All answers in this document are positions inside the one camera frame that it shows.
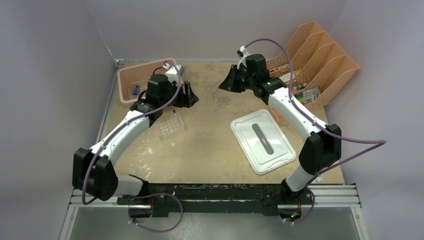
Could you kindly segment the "blue capped clear syringe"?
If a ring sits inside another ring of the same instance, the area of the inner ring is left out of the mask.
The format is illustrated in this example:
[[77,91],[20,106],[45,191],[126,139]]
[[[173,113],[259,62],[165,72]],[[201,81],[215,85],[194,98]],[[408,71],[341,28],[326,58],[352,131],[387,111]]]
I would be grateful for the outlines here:
[[133,88],[133,90],[132,90],[131,95],[133,97],[137,97],[137,96],[140,95],[141,91],[142,91],[141,87],[139,85],[135,85],[134,88]]

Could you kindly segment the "clear well plate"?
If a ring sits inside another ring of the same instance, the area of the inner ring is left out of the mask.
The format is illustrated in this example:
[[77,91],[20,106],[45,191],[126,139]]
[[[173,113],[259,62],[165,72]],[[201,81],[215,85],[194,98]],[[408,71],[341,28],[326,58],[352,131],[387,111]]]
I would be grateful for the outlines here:
[[156,122],[155,125],[160,140],[164,140],[186,129],[185,123],[178,113],[170,115],[165,120]]

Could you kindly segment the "white plastic bin lid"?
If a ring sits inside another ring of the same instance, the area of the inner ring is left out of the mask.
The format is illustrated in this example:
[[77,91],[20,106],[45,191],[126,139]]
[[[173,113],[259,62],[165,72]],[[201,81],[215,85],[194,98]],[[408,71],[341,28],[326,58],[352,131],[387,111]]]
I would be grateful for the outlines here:
[[297,157],[288,138],[266,109],[239,117],[230,127],[256,174],[267,174]]

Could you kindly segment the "pink plastic bin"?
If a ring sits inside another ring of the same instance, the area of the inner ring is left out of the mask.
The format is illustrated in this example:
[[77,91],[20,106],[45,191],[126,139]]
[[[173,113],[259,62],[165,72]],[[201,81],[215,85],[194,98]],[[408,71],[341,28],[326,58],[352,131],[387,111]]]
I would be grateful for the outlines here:
[[117,72],[119,99],[124,105],[130,105],[137,100],[134,90],[140,93],[147,89],[148,81],[154,70],[162,67],[165,61],[177,64],[175,58],[165,58],[151,62],[126,62]]

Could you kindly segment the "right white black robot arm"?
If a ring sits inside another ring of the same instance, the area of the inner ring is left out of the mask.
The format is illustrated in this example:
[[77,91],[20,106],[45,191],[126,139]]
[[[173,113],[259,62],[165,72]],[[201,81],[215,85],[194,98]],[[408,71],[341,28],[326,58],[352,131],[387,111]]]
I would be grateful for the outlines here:
[[277,110],[300,134],[303,147],[298,160],[299,166],[282,181],[280,196],[288,204],[300,198],[303,190],[313,177],[341,158],[342,131],[337,124],[328,125],[305,108],[279,77],[272,77],[262,54],[251,54],[245,59],[245,66],[231,65],[227,77],[219,89],[253,94],[266,105]]

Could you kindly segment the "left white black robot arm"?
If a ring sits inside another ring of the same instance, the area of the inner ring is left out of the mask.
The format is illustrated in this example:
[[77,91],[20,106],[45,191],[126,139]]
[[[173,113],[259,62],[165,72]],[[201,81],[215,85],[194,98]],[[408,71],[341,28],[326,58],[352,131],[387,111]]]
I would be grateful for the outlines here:
[[150,77],[123,120],[89,149],[79,148],[73,156],[72,186],[101,201],[113,196],[129,196],[138,205],[146,203],[145,181],[134,175],[117,175],[115,164],[133,141],[148,130],[168,106],[191,108],[199,98],[189,81],[176,81],[164,74]]

